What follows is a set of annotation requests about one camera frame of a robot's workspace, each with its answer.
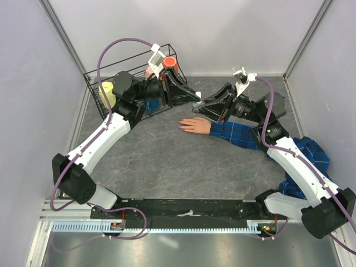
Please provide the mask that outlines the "nail polish bottle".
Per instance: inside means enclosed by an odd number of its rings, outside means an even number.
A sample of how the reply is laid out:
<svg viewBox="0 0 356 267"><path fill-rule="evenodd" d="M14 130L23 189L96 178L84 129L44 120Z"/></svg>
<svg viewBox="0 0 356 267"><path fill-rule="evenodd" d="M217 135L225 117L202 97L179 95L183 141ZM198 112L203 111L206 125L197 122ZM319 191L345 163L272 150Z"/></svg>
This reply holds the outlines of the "nail polish bottle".
<svg viewBox="0 0 356 267"><path fill-rule="evenodd" d="M204 101L201 101L201 102L194 102L194 103L192 104L192 108L193 108L193 109L199 108L199 107L201 107L203 104L204 104Z"/></svg>

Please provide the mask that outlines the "white nail polish cap brush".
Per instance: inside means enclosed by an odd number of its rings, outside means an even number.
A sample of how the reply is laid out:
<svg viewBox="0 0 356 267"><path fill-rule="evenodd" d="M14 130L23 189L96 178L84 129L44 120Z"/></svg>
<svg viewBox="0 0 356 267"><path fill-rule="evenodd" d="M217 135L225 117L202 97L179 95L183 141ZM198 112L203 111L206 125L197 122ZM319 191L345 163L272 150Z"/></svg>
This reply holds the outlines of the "white nail polish cap brush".
<svg viewBox="0 0 356 267"><path fill-rule="evenodd" d="M200 92L200 91L197 91L197 92L195 92L195 95L198 97L197 103L201 103L201 102L202 102L201 92Z"/></svg>

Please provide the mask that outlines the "blue plaid sleeve forearm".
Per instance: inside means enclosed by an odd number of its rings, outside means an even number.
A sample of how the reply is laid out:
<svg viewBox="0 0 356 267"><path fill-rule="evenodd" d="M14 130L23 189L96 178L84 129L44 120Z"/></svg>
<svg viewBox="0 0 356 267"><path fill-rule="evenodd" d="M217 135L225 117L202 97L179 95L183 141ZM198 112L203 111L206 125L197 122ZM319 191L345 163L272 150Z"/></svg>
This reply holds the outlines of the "blue plaid sleeve forearm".
<svg viewBox="0 0 356 267"><path fill-rule="evenodd" d="M212 122L209 134L238 147L261 151L262 148L253 140L252 129L252 126L237 122Z"/></svg>

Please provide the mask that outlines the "mannequin hand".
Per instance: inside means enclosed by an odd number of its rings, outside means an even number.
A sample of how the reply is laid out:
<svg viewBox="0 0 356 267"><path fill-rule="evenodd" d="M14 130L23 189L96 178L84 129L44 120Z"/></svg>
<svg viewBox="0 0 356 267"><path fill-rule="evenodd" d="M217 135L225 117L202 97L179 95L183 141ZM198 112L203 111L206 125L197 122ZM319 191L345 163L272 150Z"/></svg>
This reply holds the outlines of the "mannequin hand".
<svg viewBox="0 0 356 267"><path fill-rule="evenodd" d="M185 132L208 135L211 130L211 122L205 118L185 118L179 121L179 128Z"/></svg>

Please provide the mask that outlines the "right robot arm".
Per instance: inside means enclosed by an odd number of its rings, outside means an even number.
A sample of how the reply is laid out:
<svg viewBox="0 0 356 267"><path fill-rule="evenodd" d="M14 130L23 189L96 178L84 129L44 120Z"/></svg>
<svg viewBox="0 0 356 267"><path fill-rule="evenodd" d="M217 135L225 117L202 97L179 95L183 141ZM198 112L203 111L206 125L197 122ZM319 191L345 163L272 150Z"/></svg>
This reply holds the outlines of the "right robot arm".
<svg viewBox="0 0 356 267"><path fill-rule="evenodd" d="M194 93L197 102L194 113L214 121L225 121L230 116L256 122L252 129L254 142L276 161L301 189L305 198L287 196L268 191L255 204L256 215L267 219L279 214L303 223L307 231L317 239L351 221L355 207L355 193L341 189L322 174L301 152L279 118L286 114L284 97L270 91L256 102L250 101L230 83L212 96L203 99L200 92Z"/></svg>

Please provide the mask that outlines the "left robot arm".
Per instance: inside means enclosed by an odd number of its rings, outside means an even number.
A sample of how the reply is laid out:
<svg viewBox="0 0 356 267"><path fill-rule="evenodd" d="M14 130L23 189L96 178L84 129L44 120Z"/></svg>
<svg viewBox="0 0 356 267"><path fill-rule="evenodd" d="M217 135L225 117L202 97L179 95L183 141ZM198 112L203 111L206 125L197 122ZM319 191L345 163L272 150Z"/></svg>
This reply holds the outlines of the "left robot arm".
<svg viewBox="0 0 356 267"><path fill-rule="evenodd" d="M91 173L106 152L129 133L146 112L144 102L158 100L169 107L201 103L201 92L190 88L172 68L140 80L127 71L112 79L116 103L109 107L104 122L77 148L52 160L53 183L78 204L99 206L110 219L122 213L120 197L96 184Z"/></svg>

